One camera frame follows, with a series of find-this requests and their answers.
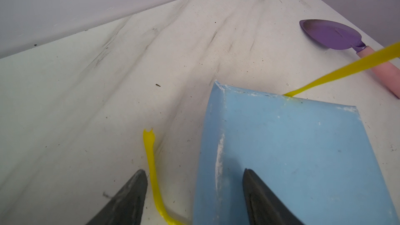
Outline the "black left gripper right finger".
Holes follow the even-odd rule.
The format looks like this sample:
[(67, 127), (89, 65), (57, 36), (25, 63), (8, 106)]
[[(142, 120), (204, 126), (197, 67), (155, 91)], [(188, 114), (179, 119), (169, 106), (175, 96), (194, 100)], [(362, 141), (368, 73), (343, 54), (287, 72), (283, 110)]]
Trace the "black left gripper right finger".
[(303, 225), (255, 171), (245, 169), (242, 185), (251, 225)]

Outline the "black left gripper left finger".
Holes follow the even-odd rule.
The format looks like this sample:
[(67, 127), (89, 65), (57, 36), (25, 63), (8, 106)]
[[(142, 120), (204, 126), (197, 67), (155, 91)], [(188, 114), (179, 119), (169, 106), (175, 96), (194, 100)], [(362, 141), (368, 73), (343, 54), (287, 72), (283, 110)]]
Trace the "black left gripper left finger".
[(146, 173), (143, 169), (140, 169), (87, 224), (139, 225), (142, 219), (147, 187)]

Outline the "light blue gift box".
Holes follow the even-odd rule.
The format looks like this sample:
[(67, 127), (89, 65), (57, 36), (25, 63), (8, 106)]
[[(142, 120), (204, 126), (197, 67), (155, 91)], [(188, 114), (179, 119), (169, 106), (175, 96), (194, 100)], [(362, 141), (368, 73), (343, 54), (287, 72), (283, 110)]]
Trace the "light blue gift box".
[(195, 225), (247, 225), (255, 171), (306, 225), (400, 220), (356, 107), (215, 82), (203, 123)]

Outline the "yellow ribbon of blue box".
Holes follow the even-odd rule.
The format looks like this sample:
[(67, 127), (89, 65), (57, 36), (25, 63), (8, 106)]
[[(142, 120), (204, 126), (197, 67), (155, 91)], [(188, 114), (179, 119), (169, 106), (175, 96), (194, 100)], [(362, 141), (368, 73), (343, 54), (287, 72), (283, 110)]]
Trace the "yellow ribbon of blue box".
[[(348, 77), (350, 75), (356, 74), (358, 72), (371, 69), (378, 65), (383, 64), (384, 62), (390, 61), (396, 57), (400, 56), (400, 44), (399, 42), (392, 44), (391, 46), (385, 47), (377, 52), (373, 52), (371, 55), (367, 55), (361, 58), (358, 61), (355, 61), (351, 64), (348, 64), (342, 68), (339, 68), (321, 78), (316, 79), (315, 81), (291, 92), (285, 94), (287, 97), (293, 97), (297, 94), (300, 94), (306, 90), (309, 90), (313, 87), (335, 81), (341, 78)], [(155, 206), (159, 212), (159, 214), (165, 219), (166, 223), (169, 225), (182, 225), (183, 223), (169, 216), (166, 211), (166, 207), (164, 206), (164, 202), (162, 200), (161, 191), (159, 189), (158, 180), (157, 180), (157, 171), (155, 166), (155, 156), (154, 156), (154, 143), (155, 143), (155, 134), (153, 130), (151, 131), (143, 131), (143, 142), (146, 151), (147, 161), (149, 165), (149, 176), (153, 191), (153, 198)]]

